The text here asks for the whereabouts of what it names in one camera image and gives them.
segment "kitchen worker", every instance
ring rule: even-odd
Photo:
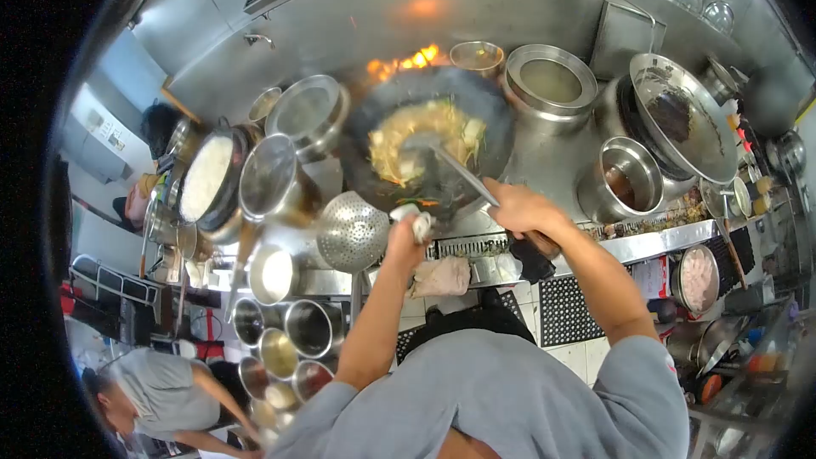
[[[473,311],[428,322],[426,330],[442,334],[426,333],[418,346],[412,340],[389,374],[406,285],[425,252],[409,217],[391,230],[333,382],[301,408],[267,457],[686,457],[683,391],[627,270],[543,196],[484,184],[501,203],[488,210],[499,225],[518,239],[539,230],[561,246],[611,345],[595,385],[539,349],[526,329],[464,318]]]
[[[246,405],[248,396],[235,363],[208,367],[145,347],[117,358],[99,373],[85,369],[82,381],[108,428],[121,435],[136,431],[238,459],[258,459],[263,454],[239,450],[207,432],[216,424],[235,421],[252,439],[260,440],[239,404]]]

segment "gray shirt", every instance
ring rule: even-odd
[[[139,414],[136,432],[173,441],[176,431],[204,431],[218,422],[220,403],[193,383],[194,361],[145,347],[111,363],[113,379]]]
[[[267,457],[435,459],[454,427],[502,459],[686,457],[689,420],[674,363],[648,337],[616,343],[593,388],[512,335],[455,331],[357,392],[326,385]]]

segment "wok ladle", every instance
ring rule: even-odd
[[[501,207],[499,201],[490,193],[485,187],[484,183],[473,175],[466,167],[464,167],[456,158],[451,156],[448,151],[442,146],[442,139],[435,132],[417,132],[404,139],[400,146],[400,152],[409,152],[413,150],[430,149],[436,156],[453,168],[467,184],[473,187],[479,195],[484,197],[488,204]],[[547,260],[553,260],[561,253],[561,247],[556,242],[548,238],[546,235],[537,230],[527,230],[524,233],[526,240],[535,245],[536,250],[541,252]]]

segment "chef's arm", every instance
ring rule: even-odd
[[[222,453],[239,459],[250,457],[245,451],[225,444],[216,436],[204,431],[176,431],[173,433],[173,440],[205,452]]]
[[[232,413],[236,419],[244,426],[246,431],[250,434],[250,438],[255,442],[260,443],[260,435],[255,424],[250,421],[247,414],[241,409],[241,406],[235,401],[235,398],[218,382],[212,373],[203,365],[193,363],[193,383],[200,386],[202,390],[207,392],[210,397],[221,403],[227,411]]]
[[[655,325],[626,268],[589,235],[578,229],[566,214],[547,198],[521,185],[504,185],[484,179],[501,204],[488,213],[502,227],[521,232],[539,230],[561,246],[578,285],[584,292],[586,308],[605,332],[609,343],[631,335],[658,340]]]
[[[405,218],[391,229],[377,280],[343,342],[334,380],[359,391],[388,374],[394,359],[408,280],[427,246],[414,243],[413,221],[413,216]]]

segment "chef's left hand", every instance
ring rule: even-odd
[[[385,259],[382,261],[383,266],[394,266],[412,272],[425,259],[425,249],[430,240],[424,244],[416,244],[414,241],[414,231],[411,225],[416,218],[415,214],[408,215],[391,227],[391,232],[388,233],[388,248],[385,251]]]

